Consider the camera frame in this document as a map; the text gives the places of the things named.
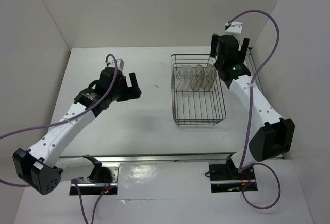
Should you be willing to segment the clear plate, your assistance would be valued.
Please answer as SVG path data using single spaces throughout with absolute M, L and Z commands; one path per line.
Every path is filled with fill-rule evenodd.
M 175 83 L 176 83 L 176 91 L 182 92 L 183 86 L 184 86 L 184 67 L 181 65 L 177 69 L 177 75 L 175 77 Z
M 191 81 L 193 77 L 193 68 L 190 65 L 183 65 L 184 67 L 184 86 L 182 91 L 186 92 L 191 86 Z

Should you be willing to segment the smoky plate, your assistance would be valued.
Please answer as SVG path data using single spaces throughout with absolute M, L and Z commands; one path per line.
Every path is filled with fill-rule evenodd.
M 217 76 L 217 72 L 215 67 L 212 64 L 207 64 L 207 66 L 204 68 L 204 80 L 202 83 L 202 88 L 205 92 L 210 91 L 215 79 Z
M 198 64 L 194 69 L 193 69 L 193 74 L 191 77 L 191 89 L 194 92 L 199 91 L 199 89 L 202 87 L 203 81 L 204 81 L 204 76 L 205 76 L 205 70 L 202 65 Z

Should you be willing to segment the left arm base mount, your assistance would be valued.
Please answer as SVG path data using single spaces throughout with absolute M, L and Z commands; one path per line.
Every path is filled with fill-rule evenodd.
M 95 181 L 88 178 L 75 180 L 82 196 L 96 196 L 101 192 L 105 192 L 105 195 L 118 193 L 119 164 L 106 163 L 104 168 Z

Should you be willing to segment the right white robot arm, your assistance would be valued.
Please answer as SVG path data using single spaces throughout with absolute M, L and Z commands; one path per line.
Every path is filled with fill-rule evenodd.
M 289 152 L 295 130 L 294 122 L 275 111 L 255 84 L 244 63 L 248 45 L 248 38 L 239 46 L 233 35 L 213 34 L 211 39 L 210 56 L 219 78 L 248 111 L 244 147 L 226 162 L 225 173 L 231 179 L 258 162 Z

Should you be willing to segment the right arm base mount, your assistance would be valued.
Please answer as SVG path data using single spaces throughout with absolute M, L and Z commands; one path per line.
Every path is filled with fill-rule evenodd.
M 239 173 L 234 166 L 226 164 L 226 161 L 213 161 L 208 163 L 208 170 L 204 175 L 210 180 L 212 193 L 258 191 L 253 168 Z

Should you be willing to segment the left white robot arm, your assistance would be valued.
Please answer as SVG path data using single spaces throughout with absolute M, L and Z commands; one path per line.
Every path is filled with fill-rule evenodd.
M 135 73 L 130 73 L 131 86 L 121 70 L 106 67 L 98 80 L 75 97 L 73 104 L 60 121 L 40 141 L 27 150 L 19 148 L 13 154 L 19 178 L 41 195 L 52 192 L 60 182 L 86 178 L 97 182 L 101 176 L 110 179 L 110 171 L 90 155 L 58 161 L 61 154 L 75 137 L 114 101 L 122 102 L 140 98 L 142 92 Z

